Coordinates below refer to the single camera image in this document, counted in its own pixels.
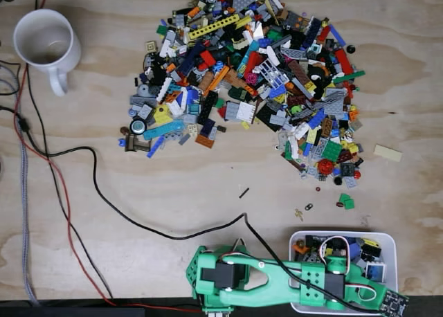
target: wood grain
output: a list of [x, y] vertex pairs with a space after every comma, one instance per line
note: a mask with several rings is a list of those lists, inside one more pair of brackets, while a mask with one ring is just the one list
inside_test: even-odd
[[[352, 62], [366, 71], [355, 96], [363, 123], [356, 139], [365, 149], [359, 187], [346, 191], [328, 182], [320, 192], [315, 191], [318, 183], [301, 181], [274, 151], [277, 136], [263, 124], [248, 131], [228, 124], [212, 150], [195, 143], [170, 143], [147, 159], [140, 152], [125, 154], [117, 146], [118, 130], [129, 122], [128, 96], [134, 93], [133, 77], [141, 72], [145, 42], [158, 41], [159, 19], [188, 1], [47, 1], [47, 8], [71, 21], [83, 49], [63, 98], [51, 93], [45, 75], [31, 70], [51, 151], [95, 147], [103, 193], [130, 217], [170, 234], [193, 233], [246, 211], [286, 257], [290, 235], [301, 228], [389, 233], [397, 243], [400, 290], [443, 294], [443, 0], [282, 0], [296, 12], [328, 16], [356, 46]], [[1, 14], [8, 16], [0, 19], [0, 59], [17, 61], [12, 31], [32, 7], [33, 0], [0, 4]], [[0, 103], [12, 105], [12, 99], [3, 97]], [[40, 140], [27, 93], [22, 103]], [[0, 114], [0, 136], [0, 299], [24, 299], [19, 148], [6, 112]], [[401, 162], [374, 156], [377, 143], [403, 152]], [[95, 193], [90, 154], [78, 152], [56, 161], [69, 187], [73, 223], [115, 297], [189, 296], [184, 270], [200, 244], [243, 237], [254, 255], [266, 257], [243, 224], [184, 242], [132, 226]], [[69, 250], [66, 222], [51, 181], [47, 164], [31, 156], [30, 252], [37, 296], [98, 297]], [[247, 187], [249, 192], [239, 199]], [[354, 197], [354, 210], [335, 206], [342, 192]], [[304, 211], [302, 223], [294, 210], [308, 203], [314, 208]]]

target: mug handle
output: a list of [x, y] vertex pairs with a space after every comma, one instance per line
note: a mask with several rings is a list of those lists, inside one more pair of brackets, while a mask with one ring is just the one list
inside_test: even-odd
[[58, 68], [49, 69], [49, 82], [55, 95], [62, 97], [68, 91], [68, 79], [66, 73], [60, 71]]

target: white mug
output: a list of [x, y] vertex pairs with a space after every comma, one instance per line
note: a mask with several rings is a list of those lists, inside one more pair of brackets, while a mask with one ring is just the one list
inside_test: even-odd
[[77, 66], [82, 51], [65, 16], [50, 9], [29, 12], [15, 26], [14, 47], [23, 61], [49, 75], [57, 96], [66, 94], [66, 74]]

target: lego pile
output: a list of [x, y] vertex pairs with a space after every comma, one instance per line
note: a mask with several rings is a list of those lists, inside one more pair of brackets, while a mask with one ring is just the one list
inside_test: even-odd
[[275, 148], [302, 178], [356, 186], [363, 150], [353, 139], [361, 123], [351, 100], [365, 73], [350, 64], [346, 52], [355, 47], [328, 18], [305, 15], [279, 0], [192, 0], [173, 11], [157, 29], [159, 51], [146, 43], [120, 146], [149, 158], [167, 141], [211, 148], [226, 132], [209, 118], [217, 111], [221, 122], [247, 130], [260, 120], [278, 132]]

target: gray cable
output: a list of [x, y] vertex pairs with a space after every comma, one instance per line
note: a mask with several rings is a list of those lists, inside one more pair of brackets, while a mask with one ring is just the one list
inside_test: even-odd
[[[15, 84], [19, 88], [19, 83], [14, 75]], [[0, 80], [0, 82], [8, 85], [11, 91], [14, 91], [14, 87], [6, 80]], [[20, 106], [17, 108], [17, 113], [20, 113]], [[15, 126], [19, 131], [20, 136], [23, 138], [23, 132], [19, 125], [19, 119], [15, 121]], [[23, 243], [22, 243], [22, 254], [21, 254], [21, 269], [23, 272], [24, 287], [25, 292], [29, 297], [29, 301], [35, 306], [40, 306], [39, 301], [35, 297], [29, 274], [29, 222], [28, 222], [28, 153], [26, 151], [25, 145], [20, 141], [20, 186], [21, 186], [21, 205], [23, 209]]]

